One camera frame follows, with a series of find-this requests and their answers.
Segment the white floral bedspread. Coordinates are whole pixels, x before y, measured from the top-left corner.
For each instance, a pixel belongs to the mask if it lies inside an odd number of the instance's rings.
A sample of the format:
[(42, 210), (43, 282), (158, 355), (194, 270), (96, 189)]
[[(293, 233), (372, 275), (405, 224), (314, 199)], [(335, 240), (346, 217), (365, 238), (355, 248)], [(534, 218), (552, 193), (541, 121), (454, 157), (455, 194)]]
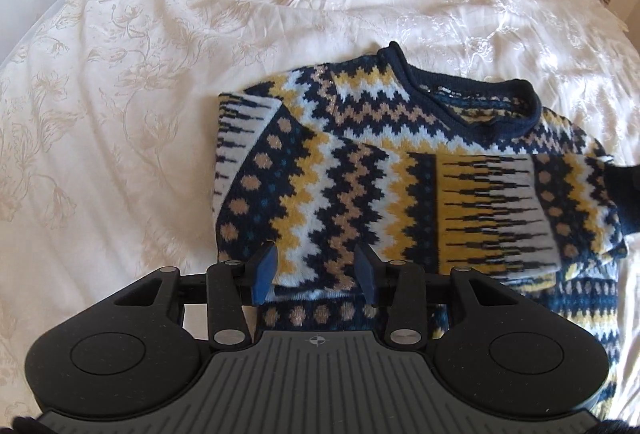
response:
[(639, 56), (596, 0), (66, 0), (1, 69), (1, 419), (38, 410), (42, 332), (150, 270), (215, 257), (216, 99), (401, 45), (416, 66), (531, 82), (639, 160)]

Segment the navy yellow patterned knit sweater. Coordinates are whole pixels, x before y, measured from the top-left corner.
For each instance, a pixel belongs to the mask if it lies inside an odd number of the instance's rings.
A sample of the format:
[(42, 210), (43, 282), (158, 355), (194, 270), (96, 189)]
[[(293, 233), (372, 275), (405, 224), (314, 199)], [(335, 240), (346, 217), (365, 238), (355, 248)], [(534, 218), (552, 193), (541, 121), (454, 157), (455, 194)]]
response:
[(376, 326), (354, 271), (365, 243), (431, 274), (491, 276), (587, 330), (618, 363), (618, 266), (639, 229), (639, 172), (529, 82), (428, 72), (390, 43), (218, 102), (217, 254), (278, 249), (260, 328)]

